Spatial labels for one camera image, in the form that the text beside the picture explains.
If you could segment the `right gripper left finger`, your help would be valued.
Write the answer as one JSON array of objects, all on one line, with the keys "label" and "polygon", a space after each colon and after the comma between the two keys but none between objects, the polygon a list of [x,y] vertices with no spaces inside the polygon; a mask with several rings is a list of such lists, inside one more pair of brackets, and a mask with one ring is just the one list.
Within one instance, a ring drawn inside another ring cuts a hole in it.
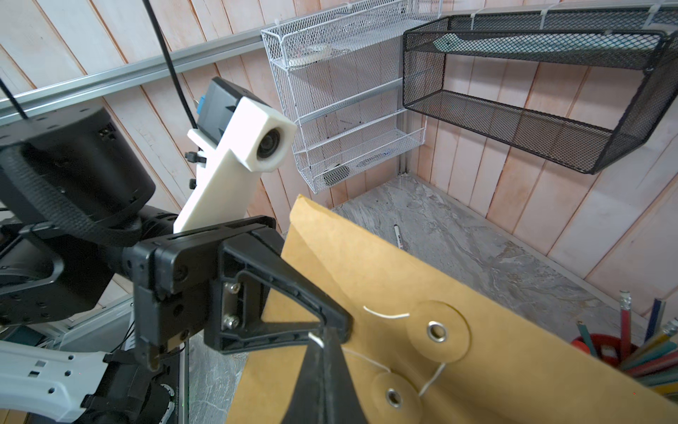
[{"label": "right gripper left finger", "polygon": [[321,332],[310,332],[309,343],[298,374],[291,402],[282,423],[323,423],[323,357],[324,340]]}]

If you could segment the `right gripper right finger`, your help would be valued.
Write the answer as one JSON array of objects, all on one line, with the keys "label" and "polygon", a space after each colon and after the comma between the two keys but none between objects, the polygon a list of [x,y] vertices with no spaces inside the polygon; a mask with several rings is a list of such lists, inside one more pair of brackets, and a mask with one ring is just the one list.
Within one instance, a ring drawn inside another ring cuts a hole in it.
[{"label": "right gripper right finger", "polygon": [[323,423],[367,423],[337,332],[322,331]]}]

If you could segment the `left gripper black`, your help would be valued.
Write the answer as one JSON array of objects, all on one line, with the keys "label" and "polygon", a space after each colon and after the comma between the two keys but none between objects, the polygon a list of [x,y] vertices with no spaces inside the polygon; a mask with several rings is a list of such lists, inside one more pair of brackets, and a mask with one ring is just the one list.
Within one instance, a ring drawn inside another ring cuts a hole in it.
[{"label": "left gripper black", "polygon": [[162,359],[203,332],[219,353],[249,353],[309,342],[334,330],[341,343],[353,318],[282,258],[272,217],[172,233],[175,214],[141,217],[141,240],[122,251],[134,284],[137,361],[156,371]]}]

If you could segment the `brown file bag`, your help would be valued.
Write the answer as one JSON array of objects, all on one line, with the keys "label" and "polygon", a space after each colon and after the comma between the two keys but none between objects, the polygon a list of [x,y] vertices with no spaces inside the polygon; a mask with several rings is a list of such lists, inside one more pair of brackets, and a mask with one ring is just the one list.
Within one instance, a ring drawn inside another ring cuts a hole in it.
[{"label": "brown file bag", "polygon": [[284,260],[354,319],[342,422],[674,423],[677,406],[298,197]]}]

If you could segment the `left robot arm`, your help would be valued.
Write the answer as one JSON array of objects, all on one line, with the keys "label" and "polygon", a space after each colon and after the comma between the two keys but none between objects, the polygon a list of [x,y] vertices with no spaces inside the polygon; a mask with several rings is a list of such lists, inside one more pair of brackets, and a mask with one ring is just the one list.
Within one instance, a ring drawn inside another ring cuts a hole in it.
[{"label": "left robot arm", "polygon": [[351,315],[282,258],[273,217],[246,215],[297,127],[221,78],[188,116],[199,166],[173,214],[106,109],[71,106],[1,129],[1,324],[92,308],[133,284],[134,347],[109,353],[1,345],[1,406],[66,423],[168,423],[168,361],[191,335],[224,354],[305,346],[286,423],[362,423],[342,345]]}]

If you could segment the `marker pen on table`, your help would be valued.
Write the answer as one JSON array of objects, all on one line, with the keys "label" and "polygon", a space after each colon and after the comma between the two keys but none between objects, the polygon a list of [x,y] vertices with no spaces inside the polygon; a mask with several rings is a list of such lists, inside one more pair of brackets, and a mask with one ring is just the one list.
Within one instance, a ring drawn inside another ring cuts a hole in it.
[{"label": "marker pen on table", "polygon": [[393,228],[394,228],[394,233],[395,233],[395,237],[396,237],[395,241],[397,242],[397,247],[401,250],[404,250],[404,242],[403,242],[403,237],[402,237],[400,227],[399,227],[398,224],[394,224]]}]

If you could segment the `red pen holder cup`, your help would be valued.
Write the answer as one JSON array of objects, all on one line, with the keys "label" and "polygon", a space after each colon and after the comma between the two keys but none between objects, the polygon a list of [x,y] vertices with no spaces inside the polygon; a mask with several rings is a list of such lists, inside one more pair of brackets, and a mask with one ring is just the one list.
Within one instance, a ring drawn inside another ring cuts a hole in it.
[{"label": "red pen holder cup", "polygon": [[[590,338],[598,357],[611,367],[619,367],[621,363],[621,339],[598,333],[590,333]],[[573,339],[570,344],[583,353],[593,355],[590,346],[584,342],[582,335]]]}]

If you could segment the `black mesh basket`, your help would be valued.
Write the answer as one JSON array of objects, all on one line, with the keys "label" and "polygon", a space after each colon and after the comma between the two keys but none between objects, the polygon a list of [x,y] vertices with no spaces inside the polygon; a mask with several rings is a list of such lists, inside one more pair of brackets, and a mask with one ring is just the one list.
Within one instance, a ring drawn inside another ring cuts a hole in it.
[{"label": "black mesh basket", "polygon": [[677,97],[674,5],[449,15],[403,37],[407,109],[595,174]]}]

